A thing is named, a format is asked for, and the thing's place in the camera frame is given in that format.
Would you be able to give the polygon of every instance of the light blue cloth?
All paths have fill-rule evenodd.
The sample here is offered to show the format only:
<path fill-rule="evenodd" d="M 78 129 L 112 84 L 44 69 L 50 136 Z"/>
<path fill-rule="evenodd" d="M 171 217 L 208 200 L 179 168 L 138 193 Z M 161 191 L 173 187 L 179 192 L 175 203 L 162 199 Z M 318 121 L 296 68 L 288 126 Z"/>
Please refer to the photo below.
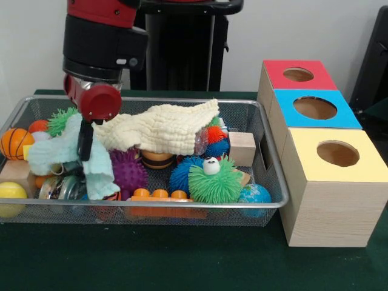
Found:
<path fill-rule="evenodd" d="M 35 175 L 49 174 L 52 164 L 78 160 L 77 142 L 81 121 L 81 114 L 75 114 L 66 122 L 62 136 L 48 141 L 38 141 L 32 145 L 28 162 Z M 82 162 L 82 165 L 89 199 L 103 199 L 120 191 L 113 183 L 115 178 L 109 153 L 96 138 L 93 138 L 89 161 Z"/>

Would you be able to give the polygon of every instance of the orange basketball toy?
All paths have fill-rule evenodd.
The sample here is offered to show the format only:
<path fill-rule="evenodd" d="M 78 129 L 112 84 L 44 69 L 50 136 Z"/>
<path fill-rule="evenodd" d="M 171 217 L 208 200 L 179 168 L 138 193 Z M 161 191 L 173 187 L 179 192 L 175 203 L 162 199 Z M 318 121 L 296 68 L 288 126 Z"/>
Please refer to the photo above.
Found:
<path fill-rule="evenodd" d="M 0 152 L 12 160 L 23 160 L 23 146 L 33 144 L 34 137 L 25 129 L 10 129 L 1 137 Z"/>
<path fill-rule="evenodd" d="M 45 132 L 47 130 L 47 123 L 49 123 L 47 120 L 37 120 L 31 123 L 30 127 L 28 128 L 28 132 L 34 133 L 34 132 Z"/>

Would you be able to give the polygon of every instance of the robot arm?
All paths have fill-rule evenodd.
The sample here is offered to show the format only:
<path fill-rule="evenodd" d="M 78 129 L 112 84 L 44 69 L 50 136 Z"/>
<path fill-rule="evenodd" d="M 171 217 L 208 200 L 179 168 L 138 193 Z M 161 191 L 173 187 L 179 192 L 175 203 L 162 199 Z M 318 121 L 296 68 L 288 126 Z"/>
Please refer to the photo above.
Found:
<path fill-rule="evenodd" d="M 145 31 L 133 28 L 141 0 L 68 0 L 63 70 L 66 94 L 83 121 L 78 153 L 88 161 L 92 123 L 114 118 L 121 107 L 123 69 L 141 70 Z"/>

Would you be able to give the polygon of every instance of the white wall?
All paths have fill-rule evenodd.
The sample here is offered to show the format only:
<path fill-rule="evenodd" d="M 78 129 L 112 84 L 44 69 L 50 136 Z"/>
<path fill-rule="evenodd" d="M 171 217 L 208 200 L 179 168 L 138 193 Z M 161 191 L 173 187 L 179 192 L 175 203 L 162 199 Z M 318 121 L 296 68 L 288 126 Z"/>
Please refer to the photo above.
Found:
<path fill-rule="evenodd" d="M 0 124 L 35 89 L 61 89 L 65 0 L 0 1 Z M 222 90 L 256 91 L 263 59 L 320 59 L 349 97 L 383 0 L 246 0 L 230 16 Z"/>

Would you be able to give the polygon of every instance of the white crinkled cloth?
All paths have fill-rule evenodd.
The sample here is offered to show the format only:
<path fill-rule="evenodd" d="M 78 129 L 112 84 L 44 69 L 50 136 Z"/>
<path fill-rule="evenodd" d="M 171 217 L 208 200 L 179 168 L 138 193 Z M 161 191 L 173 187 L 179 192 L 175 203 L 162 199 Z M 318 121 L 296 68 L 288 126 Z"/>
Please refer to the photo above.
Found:
<path fill-rule="evenodd" d="M 164 104 L 138 115 L 121 114 L 103 125 L 95 135 L 107 150 L 141 150 L 174 155 L 194 154 L 195 134 L 218 116 L 218 100 L 193 107 Z"/>

